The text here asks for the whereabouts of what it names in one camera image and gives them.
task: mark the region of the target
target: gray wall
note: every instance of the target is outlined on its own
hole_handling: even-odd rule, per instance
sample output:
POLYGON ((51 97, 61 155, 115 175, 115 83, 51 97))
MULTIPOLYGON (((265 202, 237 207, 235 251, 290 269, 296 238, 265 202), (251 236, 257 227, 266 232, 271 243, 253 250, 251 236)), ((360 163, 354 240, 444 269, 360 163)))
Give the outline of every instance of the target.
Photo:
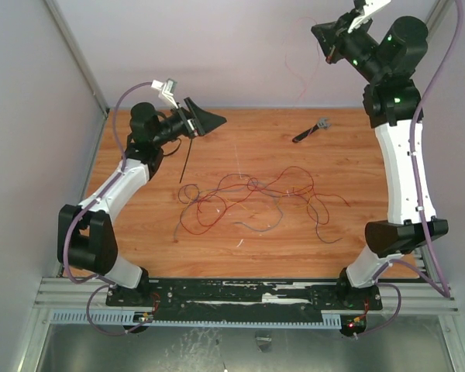
MULTIPOLYGON (((429 82, 453 36, 456 9, 432 38, 416 74, 429 82)), ((429 191, 449 234, 437 241, 443 268, 465 315, 465 26, 457 49, 425 107, 424 157, 429 191)))
MULTIPOLYGON (((199 105, 291 107, 303 88, 284 66, 285 54, 306 81, 318 60, 314 22, 297 19, 332 22, 353 7, 352 0, 57 2, 110 105, 131 85, 174 78, 179 99, 190 95, 199 105)), ((372 33, 381 39, 401 15, 424 19, 435 2, 396 0, 376 17, 372 33)), ((298 105, 361 106, 364 85, 349 64, 321 60, 298 105)), ((135 92, 125 106, 148 94, 135 92)))
POLYGON ((77 202, 102 114, 40 0, 0 1, 0 372, 12 369, 57 213, 77 202))

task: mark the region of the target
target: gray floor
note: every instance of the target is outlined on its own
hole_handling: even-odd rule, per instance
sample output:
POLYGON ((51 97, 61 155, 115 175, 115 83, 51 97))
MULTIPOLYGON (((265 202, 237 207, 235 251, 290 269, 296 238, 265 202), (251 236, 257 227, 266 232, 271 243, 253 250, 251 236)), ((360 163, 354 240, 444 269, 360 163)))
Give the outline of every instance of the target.
MULTIPOLYGON (((370 324, 382 320, 371 318, 370 324)), ((401 316, 359 340, 337 331, 273 330, 267 353, 258 350, 255 331, 154 327, 107 337, 86 325, 53 325, 39 371, 223 372, 224 364, 228 372, 452 370, 433 317, 401 316)))

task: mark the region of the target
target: scratch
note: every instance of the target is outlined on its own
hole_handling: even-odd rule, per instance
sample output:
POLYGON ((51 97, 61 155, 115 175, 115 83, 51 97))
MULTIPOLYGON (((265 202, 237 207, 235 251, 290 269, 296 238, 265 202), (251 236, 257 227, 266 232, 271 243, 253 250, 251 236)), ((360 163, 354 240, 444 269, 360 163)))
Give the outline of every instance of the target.
POLYGON ((236 144, 234 144, 234 154, 236 155, 236 162, 238 163, 239 178, 243 179, 243 176, 241 175, 241 169, 239 168, 238 149, 236 147, 236 144))

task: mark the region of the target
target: robotic arm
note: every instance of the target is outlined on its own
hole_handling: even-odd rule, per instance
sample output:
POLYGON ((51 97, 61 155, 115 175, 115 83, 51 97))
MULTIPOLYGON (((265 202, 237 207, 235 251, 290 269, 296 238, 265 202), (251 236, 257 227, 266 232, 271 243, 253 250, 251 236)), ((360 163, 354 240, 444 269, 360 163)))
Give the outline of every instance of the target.
POLYGON ((420 212, 425 213, 432 239, 447 234, 448 222, 436 218, 422 159, 422 117, 415 126, 415 151, 410 151, 412 118, 421 100, 412 75, 427 52, 428 30, 411 16, 397 19, 378 43, 367 32, 371 16, 389 0, 355 0, 356 8, 336 22, 312 27, 328 64, 346 59, 368 81, 363 106, 381 146, 386 170, 389 206, 387 221, 369 222, 367 245, 339 279, 344 298, 355 288, 370 288, 392 260, 425 244, 420 212), (418 163, 418 174, 412 166, 418 163), (418 204, 415 177, 420 177, 423 205, 418 204))
POLYGON ((70 265, 136 290, 148 283, 148 272, 119 254, 112 223, 131 197, 158 171, 165 143, 179 136, 190 139, 205 136, 226 122, 225 118, 202 110, 190 98, 184 100, 188 110, 180 107, 174 100, 175 81, 154 81, 151 86, 172 107, 171 115, 166 117, 149 102, 135 105, 131 109, 131 134, 125 156, 115 172, 92 196, 79 205, 65 205, 59 214, 57 258, 61 263, 67 247, 70 265), (70 234, 69 229, 81 211, 84 214, 70 234))

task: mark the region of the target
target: wooden table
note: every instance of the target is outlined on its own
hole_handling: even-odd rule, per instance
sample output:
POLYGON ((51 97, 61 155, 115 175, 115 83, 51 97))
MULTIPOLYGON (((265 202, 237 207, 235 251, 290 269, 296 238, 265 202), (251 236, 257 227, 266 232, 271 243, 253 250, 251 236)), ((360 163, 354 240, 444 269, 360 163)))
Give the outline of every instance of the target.
MULTIPOLYGON (((228 122, 206 137, 193 142, 188 168, 182 184, 188 140, 180 150, 164 159, 157 175, 141 188, 122 210, 115 222, 119 249, 130 261, 145 267, 151 276, 159 277, 337 277, 351 264, 363 246, 363 231, 369 221, 386 219, 388 193, 381 150, 370 128, 367 116, 357 109, 269 109, 212 110, 228 122), (332 126, 319 130, 301 143, 292 137, 328 117, 332 126), (207 233, 197 236, 177 228, 186 204, 177 193, 184 184, 196 184, 201 190, 216 188, 227 174, 248 174, 263 183, 272 182, 285 168, 296 166, 308 170, 315 180, 315 190, 323 195, 330 213, 329 224, 319 226, 326 241, 315 233, 315 223, 307 214, 307 202, 299 197, 282 198, 279 220, 276 201, 267 195, 253 193, 241 205, 226 211, 207 233)), ((120 155, 115 146, 109 119, 93 170, 89 192, 93 192, 115 169, 120 155)), ((117 131, 125 140, 129 133, 129 113, 120 112, 117 131)), ((176 143, 165 146, 167 152, 176 143)), ((246 183, 243 175, 226 179, 223 185, 246 183)), ((301 170, 290 169, 274 184, 282 191, 299 190, 308 184, 301 170)), ((188 194, 197 194, 188 188, 188 194)), ((247 190, 222 193, 227 205, 240 200, 247 190)), ((311 204, 319 212, 320 222, 327 212, 320 201, 311 204)), ((202 204, 204 223, 216 219, 224 204, 217 198, 202 204)), ((204 230, 197 223, 196 205, 184 215, 183 222, 193 233, 204 230)), ((393 267, 388 277, 415 277, 404 267, 393 267)))

